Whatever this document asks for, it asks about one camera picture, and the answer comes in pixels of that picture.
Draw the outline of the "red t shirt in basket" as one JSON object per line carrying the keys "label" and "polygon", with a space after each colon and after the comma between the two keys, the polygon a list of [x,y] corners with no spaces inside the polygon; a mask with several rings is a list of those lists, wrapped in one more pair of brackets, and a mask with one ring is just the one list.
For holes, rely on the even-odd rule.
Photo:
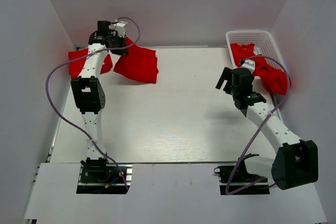
{"label": "red t shirt in basket", "polygon": [[[254,44],[239,45],[237,43],[230,45],[234,62],[241,66],[240,62],[248,57],[255,56]],[[253,61],[256,64],[253,76],[260,77],[262,86],[270,94],[285,95],[287,92],[287,77],[283,70],[271,66],[265,58],[257,57]]]}

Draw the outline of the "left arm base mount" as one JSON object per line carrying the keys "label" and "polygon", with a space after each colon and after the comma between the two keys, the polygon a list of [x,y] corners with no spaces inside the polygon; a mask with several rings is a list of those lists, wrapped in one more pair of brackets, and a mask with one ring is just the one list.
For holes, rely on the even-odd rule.
{"label": "left arm base mount", "polygon": [[115,165],[107,165],[105,170],[97,167],[86,169],[81,167],[76,194],[92,195],[125,195],[128,190],[125,187],[122,176],[130,188],[132,180],[132,165],[121,165],[121,172]]}

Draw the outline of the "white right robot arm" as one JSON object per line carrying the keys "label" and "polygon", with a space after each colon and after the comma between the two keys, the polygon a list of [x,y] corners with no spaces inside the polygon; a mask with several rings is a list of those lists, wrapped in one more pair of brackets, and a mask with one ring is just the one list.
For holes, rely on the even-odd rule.
{"label": "white right robot arm", "polygon": [[224,68],[217,89],[233,97],[235,107],[257,127],[275,151],[275,158],[243,151],[237,166],[238,177],[247,182],[255,175],[271,179],[282,190],[314,183],[318,180],[318,147],[304,141],[273,115],[266,99],[253,91],[250,70]]}

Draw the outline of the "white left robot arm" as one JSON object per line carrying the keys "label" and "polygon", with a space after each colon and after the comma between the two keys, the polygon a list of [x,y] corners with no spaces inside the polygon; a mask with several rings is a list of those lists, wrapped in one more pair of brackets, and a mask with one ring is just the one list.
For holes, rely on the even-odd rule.
{"label": "white left robot arm", "polygon": [[111,168],[106,165],[107,152],[102,140],[101,116],[106,96],[99,77],[104,61],[111,52],[109,49],[126,46],[127,26],[127,22],[119,20],[98,21],[97,30],[89,37],[89,56],[78,76],[71,80],[75,105],[81,113],[87,134],[87,158],[81,163],[87,169],[93,166],[93,176],[101,182],[110,178]]}

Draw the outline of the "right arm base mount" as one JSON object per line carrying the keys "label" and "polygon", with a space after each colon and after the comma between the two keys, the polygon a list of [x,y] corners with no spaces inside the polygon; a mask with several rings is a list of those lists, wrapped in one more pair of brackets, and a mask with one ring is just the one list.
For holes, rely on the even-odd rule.
{"label": "right arm base mount", "polygon": [[[214,168],[213,172],[219,178],[219,189],[220,194],[226,194],[226,186],[229,180],[230,174],[234,169],[234,165],[220,165]],[[257,181],[260,178],[258,175],[248,174],[245,168],[238,168],[238,170],[234,173],[233,179],[231,181],[229,192],[233,190],[237,190],[240,187],[246,186],[252,182]],[[235,193],[234,195],[269,195],[270,190],[268,187],[268,179],[264,179],[258,183],[255,183],[251,187],[248,187],[242,191]]]}

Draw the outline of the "white plastic laundry basket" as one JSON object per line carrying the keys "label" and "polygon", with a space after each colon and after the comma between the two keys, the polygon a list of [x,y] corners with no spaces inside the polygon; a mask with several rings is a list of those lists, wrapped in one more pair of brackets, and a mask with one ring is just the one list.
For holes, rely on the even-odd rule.
{"label": "white plastic laundry basket", "polygon": [[[254,44],[254,54],[263,55],[271,58],[281,65],[285,66],[282,56],[270,32],[265,30],[233,30],[226,33],[226,42],[230,60],[232,62],[232,69],[238,68],[235,64],[233,50],[231,44],[249,45]],[[282,70],[276,62],[266,59],[267,63],[272,67]]]}

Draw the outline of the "red t shirt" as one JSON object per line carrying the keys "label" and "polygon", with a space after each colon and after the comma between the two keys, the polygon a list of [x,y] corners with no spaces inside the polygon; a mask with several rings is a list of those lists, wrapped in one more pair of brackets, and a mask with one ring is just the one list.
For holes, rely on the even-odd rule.
{"label": "red t shirt", "polygon": [[[85,56],[88,53],[88,48],[83,49],[83,50],[77,50],[77,51],[71,51],[68,52],[69,60],[74,60],[78,59],[80,57]],[[70,63],[69,66],[69,74],[71,78],[77,78],[82,71],[84,64],[85,64],[85,59],[78,60],[76,62]],[[109,72],[113,67],[112,59],[110,55],[107,55],[106,58],[104,59],[101,72],[100,74],[104,74]]]}
{"label": "red t shirt", "polygon": [[155,50],[133,45],[127,55],[119,58],[113,71],[133,81],[156,84],[157,60]]}
{"label": "red t shirt", "polygon": [[[234,62],[241,66],[240,62],[248,57],[255,56],[254,44],[239,45],[237,43],[230,45]],[[283,70],[271,66],[265,58],[257,57],[253,61],[256,64],[253,76],[260,77],[262,86],[270,94],[285,95],[287,92],[287,77]]]}

